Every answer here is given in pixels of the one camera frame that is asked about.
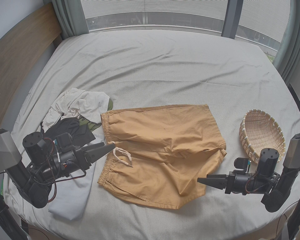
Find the wooden headboard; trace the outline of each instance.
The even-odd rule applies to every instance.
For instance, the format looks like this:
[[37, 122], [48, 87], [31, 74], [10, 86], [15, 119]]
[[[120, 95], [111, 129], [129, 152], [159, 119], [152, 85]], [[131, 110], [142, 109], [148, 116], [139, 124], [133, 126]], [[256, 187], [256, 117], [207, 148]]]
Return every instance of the wooden headboard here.
[[0, 39], [0, 123], [21, 81], [46, 48], [61, 41], [61, 32], [53, 5], [48, 3]]

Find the wicker basket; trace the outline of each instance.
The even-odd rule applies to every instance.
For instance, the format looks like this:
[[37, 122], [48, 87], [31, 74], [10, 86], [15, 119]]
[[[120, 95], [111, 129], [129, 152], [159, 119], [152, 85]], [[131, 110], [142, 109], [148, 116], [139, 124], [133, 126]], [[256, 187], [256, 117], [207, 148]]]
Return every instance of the wicker basket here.
[[251, 160], [258, 163], [260, 152], [264, 148], [274, 148], [280, 161], [285, 153], [285, 139], [278, 123], [262, 110], [248, 111], [240, 126], [240, 140]]

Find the window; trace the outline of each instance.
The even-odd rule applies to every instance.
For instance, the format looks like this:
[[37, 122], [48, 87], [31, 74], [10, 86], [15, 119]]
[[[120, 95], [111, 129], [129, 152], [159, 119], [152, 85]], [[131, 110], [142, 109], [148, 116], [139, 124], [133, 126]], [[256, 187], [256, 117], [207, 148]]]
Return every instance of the window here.
[[258, 45], [273, 61], [290, 13], [290, 0], [244, 0], [236, 40]]
[[227, 0], [81, 0], [90, 32], [176, 29], [221, 35]]

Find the curtain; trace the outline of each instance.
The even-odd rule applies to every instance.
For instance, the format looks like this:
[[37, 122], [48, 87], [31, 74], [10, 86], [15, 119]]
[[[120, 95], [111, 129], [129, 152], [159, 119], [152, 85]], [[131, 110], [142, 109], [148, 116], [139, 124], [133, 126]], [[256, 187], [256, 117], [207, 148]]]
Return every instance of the curtain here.
[[43, 0], [52, 2], [62, 29], [62, 39], [89, 33], [80, 0]]
[[300, 68], [300, 0], [291, 0], [289, 22], [273, 65], [286, 85], [299, 77]]

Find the bed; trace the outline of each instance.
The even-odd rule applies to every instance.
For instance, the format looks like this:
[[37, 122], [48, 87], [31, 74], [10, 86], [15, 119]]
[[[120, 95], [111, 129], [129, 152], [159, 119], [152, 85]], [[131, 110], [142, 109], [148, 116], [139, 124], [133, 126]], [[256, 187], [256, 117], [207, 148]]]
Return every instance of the bed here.
[[[215, 174], [228, 174], [246, 157], [239, 126], [250, 109], [271, 114], [287, 145], [300, 132], [300, 113], [281, 76], [258, 46], [229, 38], [169, 30], [126, 30], [84, 34], [62, 41], [30, 90], [12, 137], [19, 150], [25, 135], [38, 129], [50, 105], [75, 87], [103, 91], [114, 109], [169, 104], [208, 104], [227, 144]], [[29, 158], [22, 154], [23, 163]], [[280, 161], [275, 171], [281, 173]], [[300, 197], [300, 178], [281, 209], [269, 213], [262, 195], [206, 194], [179, 210], [124, 202], [97, 184], [104, 161], [97, 161], [85, 212], [66, 221], [23, 200], [4, 178], [6, 204], [27, 223], [66, 239], [233, 239], [278, 218]]]

